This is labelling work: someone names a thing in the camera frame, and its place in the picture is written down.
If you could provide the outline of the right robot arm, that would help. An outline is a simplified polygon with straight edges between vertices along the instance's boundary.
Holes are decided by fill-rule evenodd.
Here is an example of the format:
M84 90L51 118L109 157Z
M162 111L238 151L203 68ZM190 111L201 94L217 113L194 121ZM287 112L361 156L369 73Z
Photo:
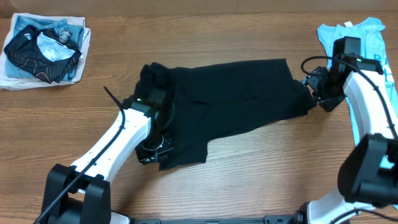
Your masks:
M359 143L341 165L336 188L303 204L291 223L348 223L361 212L397 203L397 116L380 62L360 53L359 38L338 39L331 68L317 67L302 80L326 112L349 99Z

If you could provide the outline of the black t-shirt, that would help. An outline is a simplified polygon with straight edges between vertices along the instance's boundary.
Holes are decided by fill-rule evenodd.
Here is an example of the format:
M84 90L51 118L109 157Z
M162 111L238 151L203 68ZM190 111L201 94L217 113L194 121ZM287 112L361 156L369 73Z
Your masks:
M174 149L160 170L204 163L209 141L305 116L317 105L284 58L197 68L153 62L142 68L134 92L146 98L154 88L169 92L174 109L167 127Z

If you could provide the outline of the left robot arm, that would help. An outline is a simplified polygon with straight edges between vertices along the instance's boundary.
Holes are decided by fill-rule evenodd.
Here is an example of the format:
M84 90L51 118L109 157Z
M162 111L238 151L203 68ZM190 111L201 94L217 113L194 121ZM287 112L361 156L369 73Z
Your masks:
M55 164L48 173L42 211L36 223L130 224L129 215L111 208L111 184L135 152L141 164L160 163L174 148L166 131L175 106L167 90L147 97L131 95L98 142L70 166Z

